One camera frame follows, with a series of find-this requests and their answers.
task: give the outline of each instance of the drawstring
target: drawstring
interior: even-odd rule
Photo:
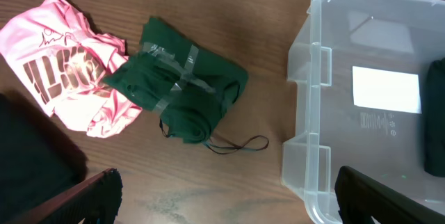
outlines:
[[[164,135],[164,137],[166,137],[166,138],[175,137],[174,134],[166,134],[166,132],[164,131],[163,123],[162,123],[161,119],[159,119],[159,127],[161,128],[161,131],[162,131],[162,134]],[[262,136],[262,135],[253,136],[252,138],[249,138],[248,140],[246,140],[241,145],[237,145],[237,144],[227,140],[226,138],[223,138],[223,137],[220,137],[220,136],[217,136],[217,137],[220,140],[226,142],[230,146],[223,146],[223,147],[217,146],[217,145],[213,144],[212,137],[209,140],[207,140],[207,141],[202,143],[204,146],[206,146],[207,148],[209,148],[212,152],[214,152],[216,154],[231,154],[231,153],[234,153],[234,152],[236,152],[238,150],[256,152],[256,151],[265,150],[269,146],[269,138],[267,138],[265,136]],[[256,139],[261,139],[261,138],[266,140],[266,144],[263,147],[259,147],[259,148],[245,147],[251,141],[256,140]],[[214,148],[218,148],[218,149],[221,149],[221,150],[226,150],[226,152],[219,152],[219,151],[214,150]]]

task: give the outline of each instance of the clear plastic container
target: clear plastic container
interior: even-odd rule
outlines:
[[[445,57],[445,1],[311,0],[307,12],[289,51],[297,120],[283,184],[316,223],[341,223],[334,185],[342,166],[445,214],[445,178],[423,170],[420,115],[355,106],[352,87],[352,66],[418,74],[422,84],[429,64]]]

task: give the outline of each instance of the black fabric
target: black fabric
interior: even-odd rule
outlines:
[[[78,179],[0,94],[0,223],[74,186]]]
[[[422,96],[425,171],[445,177],[445,59],[430,65]]]
[[[335,194],[344,224],[437,224],[445,216],[397,193],[389,187],[343,166],[335,182]]]

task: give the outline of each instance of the wooden floor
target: wooden floor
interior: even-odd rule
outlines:
[[[143,112],[121,134],[88,138],[51,120],[88,156],[90,174],[117,168],[124,184],[116,223],[311,223],[304,202],[280,182],[282,143],[296,127],[295,84],[287,51],[310,0],[70,0],[97,28],[126,39],[135,53],[142,25],[162,17],[189,38],[248,70],[245,93],[218,125],[241,142],[263,134],[262,152],[220,156],[202,145],[166,139],[158,116]],[[43,0],[0,0],[0,27]],[[0,58],[0,91],[32,96]]]

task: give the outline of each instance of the pink shirt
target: pink shirt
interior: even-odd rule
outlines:
[[[43,111],[68,129],[106,138],[141,112],[99,82],[127,61],[124,41],[93,33],[66,0],[45,0],[12,18],[0,31],[0,53]]]

